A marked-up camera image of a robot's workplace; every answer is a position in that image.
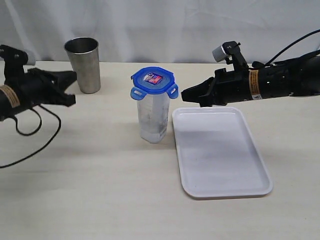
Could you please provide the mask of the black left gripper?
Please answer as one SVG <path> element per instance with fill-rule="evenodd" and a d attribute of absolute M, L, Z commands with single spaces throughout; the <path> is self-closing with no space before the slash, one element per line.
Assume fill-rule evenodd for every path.
<path fill-rule="evenodd" d="M 76 103 L 74 94 L 65 93 L 77 80 L 75 71 L 46 71 L 31 68 L 17 87 L 21 105 L 28 108 L 44 105 L 70 107 Z"/>

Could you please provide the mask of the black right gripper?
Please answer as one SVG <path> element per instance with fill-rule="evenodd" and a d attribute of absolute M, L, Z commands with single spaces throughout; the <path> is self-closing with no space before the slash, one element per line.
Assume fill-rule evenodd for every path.
<path fill-rule="evenodd" d="M 249 71 L 218 69 L 214 76 L 181 92 L 183 102 L 198 103 L 201 107 L 225 106 L 250 100 Z"/>

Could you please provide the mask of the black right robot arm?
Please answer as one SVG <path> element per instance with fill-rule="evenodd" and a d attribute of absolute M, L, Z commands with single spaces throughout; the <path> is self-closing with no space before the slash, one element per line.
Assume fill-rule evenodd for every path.
<path fill-rule="evenodd" d="M 214 76 L 184 89 L 184 102 L 201 107 L 281 97 L 312 97 L 320 94 L 320 56 L 306 54 L 260 69 L 217 69 Z"/>

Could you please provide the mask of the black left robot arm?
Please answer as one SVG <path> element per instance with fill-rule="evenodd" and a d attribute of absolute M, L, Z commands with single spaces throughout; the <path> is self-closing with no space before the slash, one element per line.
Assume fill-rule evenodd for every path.
<path fill-rule="evenodd" d="M 40 105 L 74 105 L 76 96 L 65 91 L 76 81 L 77 73 L 72 70 L 46 71 L 39 68 L 30 68 L 21 75 L 6 78 L 0 86 L 0 120 Z"/>

